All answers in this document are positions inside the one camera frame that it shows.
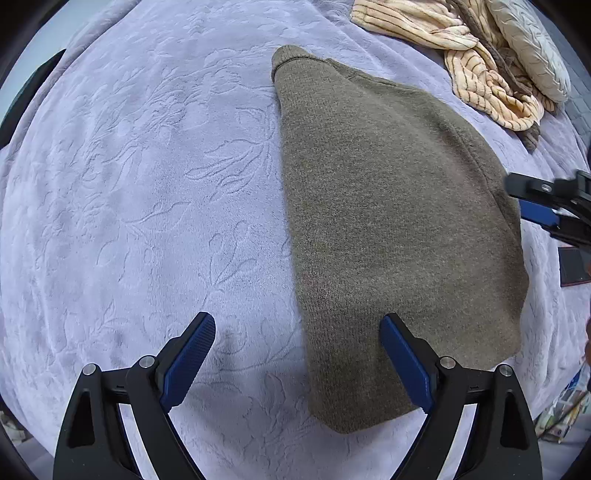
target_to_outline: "bed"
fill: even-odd
[[[205,310],[216,341],[171,418],[208,478],[395,471],[422,412],[342,435],[306,408],[274,50],[295,43],[431,92],[508,171],[589,167],[564,109],[544,116],[530,155],[453,95],[436,51],[353,25],[351,4],[118,0],[71,41],[0,153],[0,393],[49,452],[84,364],[127,367]],[[538,226],[522,223],[522,244],[530,288],[509,362],[536,416],[579,369],[591,287],[560,288],[557,244]],[[459,463],[465,413],[441,478]]]

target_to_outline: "beige striped fabric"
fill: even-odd
[[[505,50],[507,43],[484,1],[465,2],[486,39]],[[453,93],[502,127],[527,130],[540,123],[544,107],[554,109],[553,103],[537,90],[531,96],[513,96],[489,51],[444,0],[355,0],[351,21],[366,30],[444,50]],[[511,71],[520,81],[532,85],[518,62],[511,63]]]
[[[495,19],[492,18],[491,13],[486,6],[486,2],[483,2],[482,0],[465,0],[465,2],[478,20],[486,39],[491,42],[497,50],[502,47],[508,47],[505,37],[503,37],[499,27],[496,26]]]
[[[436,0],[355,0],[351,20],[366,30],[425,47],[465,50],[478,43],[464,22]]]

